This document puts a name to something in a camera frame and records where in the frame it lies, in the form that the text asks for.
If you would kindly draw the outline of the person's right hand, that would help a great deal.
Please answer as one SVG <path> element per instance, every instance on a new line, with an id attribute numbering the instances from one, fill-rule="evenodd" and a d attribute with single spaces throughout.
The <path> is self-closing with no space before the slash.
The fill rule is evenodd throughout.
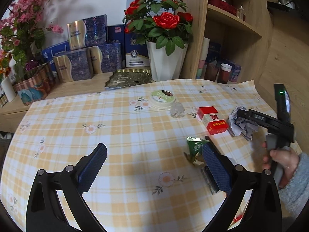
<path id="1" fill-rule="evenodd" d="M 289 151 L 287 150 L 271 150 L 268 154 L 266 154 L 263 157 L 263 165 L 262 165 L 262 169 L 271 169 L 271 162 L 275 161 L 278 164 L 281 164 L 281 166 L 283 166 L 284 168 L 284 173 L 281 177 L 281 181 L 279 183 L 279 188 L 284 188 L 287 186 L 287 184 L 289 183 L 290 179 L 292 179 L 300 158 L 297 155 L 297 153 L 291 149 Z"/>

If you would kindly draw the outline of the right grey fleece forearm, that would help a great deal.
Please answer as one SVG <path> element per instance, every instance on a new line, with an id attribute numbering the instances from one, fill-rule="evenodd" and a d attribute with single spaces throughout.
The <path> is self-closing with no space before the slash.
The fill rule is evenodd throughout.
<path id="1" fill-rule="evenodd" d="M 292 179 L 285 188 L 279 190 L 279 196 L 286 210 L 296 219 L 308 201 L 309 160 L 308 155 L 299 155 L 299 164 Z"/>

